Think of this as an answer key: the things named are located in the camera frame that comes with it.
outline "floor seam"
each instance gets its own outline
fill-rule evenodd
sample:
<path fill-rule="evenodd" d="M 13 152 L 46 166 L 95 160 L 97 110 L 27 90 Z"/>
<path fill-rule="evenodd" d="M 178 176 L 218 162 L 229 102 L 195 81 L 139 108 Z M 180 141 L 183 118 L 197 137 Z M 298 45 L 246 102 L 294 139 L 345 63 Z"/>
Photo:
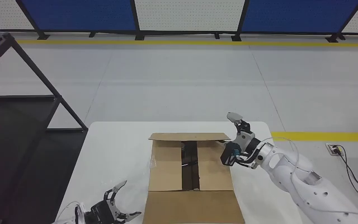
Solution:
<path fill-rule="evenodd" d="M 252 55 L 252 57 L 253 57 L 253 60 L 254 60 L 255 63 L 256 63 L 256 66 L 257 66 L 257 68 L 258 68 L 258 71 L 259 71 L 259 73 L 260 73 L 260 75 L 261 75 L 261 77 L 262 77 L 262 80 L 263 80 L 263 82 L 264 82 L 264 84 L 265 84 L 265 86 L 266 86 L 267 92 L 268 92 L 268 94 L 270 95 L 270 98 L 271 98 L 272 104 L 273 104 L 274 107 L 275 107 L 277 116 L 279 116 L 281 125 L 282 125 L 282 127 L 284 128 L 284 131 L 286 132 L 286 129 L 285 129 L 285 126 L 284 126 L 284 124 L 283 124 L 283 122 L 282 122 L 282 119 L 281 119 L 281 117 L 280 117 L 279 111 L 278 111 L 278 109 L 277 109 L 277 107 L 276 107 L 276 105 L 275 105 L 274 99 L 273 99 L 272 96 L 271 96 L 270 90 L 269 90 L 269 88 L 267 87 L 267 84 L 266 84 L 266 82 L 265 82 L 265 79 L 263 78 L 263 75 L 262 75 L 262 73 L 261 73 L 260 67 L 259 67 L 258 64 L 257 64 L 256 58 L 255 58 L 255 56 L 254 56 L 253 53 L 252 53 L 251 47 L 250 47 L 250 46 L 248 46 L 248 47 L 249 47 L 249 49 L 250 49 L 251 55 Z"/>
<path fill-rule="evenodd" d="M 105 74 L 106 74 L 106 72 L 107 72 L 108 66 L 109 66 L 110 62 L 112 61 L 112 57 L 113 57 L 113 50 L 111 51 L 111 57 L 109 58 L 109 60 L 108 60 L 108 62 L 107 62 L 105 71 L 103 72 L 103 75 L 102 75 L 102 78 L 101 78 L 101 80 L 100 80 L 100 83 L 99 83 L 98 86 L 97 86 L 96 93 L 95 93 L 95 95 L 94 95 L 94 97 L 93 97 L 93 99 L 92 99 L 91 105 L 90 105 L 89 108 L 88 108 L 86 117 L 84 118 L 84 121 L 83 121 L 84 123 L 86 123 L 87 117 L 88 117 L 88 115 L 90 114 L 91 107 L 92 107 L 92 105 L 93 105 L 93 102 L 95 101 L 95 98 L 96 98 L 96 96 L 97 96 L 98 90 L 100 89 L 100 86 L 101 86 L 101 83 L 102 83 L 102 81 L 103 81 L 103 78 L 105 77 Z"/>

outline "pegboard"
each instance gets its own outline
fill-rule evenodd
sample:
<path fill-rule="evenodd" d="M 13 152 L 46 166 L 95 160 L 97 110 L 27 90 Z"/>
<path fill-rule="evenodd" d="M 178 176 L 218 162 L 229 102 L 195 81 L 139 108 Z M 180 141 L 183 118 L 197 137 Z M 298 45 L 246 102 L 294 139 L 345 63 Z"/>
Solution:
<path fill-rule="evenodd" d="M 135 0 L 140 30 L 236 31 L 244 0 Z"/>
<path fill-rule="evenodd" d="M 343 32 L 356 32 L 358 33 L 358 12 L 353 16 L 351 21 L 343 29 Z"/>
<path fill-rule="evenodd" d="M 135 30 L 130 0 L 22 0 L 22 3 L 42 30 Z"/>
<path fill-rule="evenodd" d="M 250 0 L 242 31 L 338 32 L 358 0 Z"/>
<path fill-rule="evenodd" d="M 0 0 L 0 30 L 33 30 L 15 0 Z"/>

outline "gray floor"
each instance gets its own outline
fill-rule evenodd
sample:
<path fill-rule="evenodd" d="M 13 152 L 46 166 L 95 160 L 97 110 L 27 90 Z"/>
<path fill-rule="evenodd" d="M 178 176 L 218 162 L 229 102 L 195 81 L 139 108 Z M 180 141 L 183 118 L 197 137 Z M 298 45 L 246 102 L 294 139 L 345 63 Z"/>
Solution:
<path fill-rule="evenodd" d="M 87 125 L 224 121 L 228 111 L 236 111 L 247 121 L 266 122 L 271 131 L 358 132 L 358 48 L 22 47 Z M 50 93 L 13 50 L 0 59 L 0 80 L 0 95 Z M 51 123 L 51 127 L 75 126 L 64 109 Z M 319 173 L 358 206 L 358 193 L 348 182 L 343 162 L 328 154 L 325 142 L 297 144 Z M 358 173 L 358 144 L 340 144 Z"/>

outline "box flap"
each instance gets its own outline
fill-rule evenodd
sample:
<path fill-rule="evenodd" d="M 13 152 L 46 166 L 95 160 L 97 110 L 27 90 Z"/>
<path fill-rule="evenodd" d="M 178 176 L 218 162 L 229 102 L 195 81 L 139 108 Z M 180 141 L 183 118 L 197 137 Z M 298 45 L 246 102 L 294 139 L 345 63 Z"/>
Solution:
<path fill-rule="evenodd" d="M 153 133 L 149 140 L 161 141 L 218 141 L 230 140 L 224 133 Z"/>
<path fill-rule="evenodd" d="M 143 223 L 244 223 L 244 219 L 234 191 L 149 192 Z"/>
<path fill-rule="evenodd" d="M 223 150 L 215 141 L 197 142 L 200 190 L 234 190 L 230 167 L 220 160 Z"/>
<path fill-rule="evenodd" d="M 181 190 L 181 142 L 153 141 L 149 191 Z"/>

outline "power outlet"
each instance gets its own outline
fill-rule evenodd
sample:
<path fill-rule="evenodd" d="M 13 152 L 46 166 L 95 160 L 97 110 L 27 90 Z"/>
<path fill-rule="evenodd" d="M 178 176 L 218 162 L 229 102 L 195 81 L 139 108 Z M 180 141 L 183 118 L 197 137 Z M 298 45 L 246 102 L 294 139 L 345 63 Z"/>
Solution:
<path fill-rule="evenodd" d="M 344 156 L 344 152 L 336 144 L 326 143 L 326 148 L 331 156 L 339 156 L 337 153 L 334 152 L 334 150 L 341 151 L 341 155 Z"/>

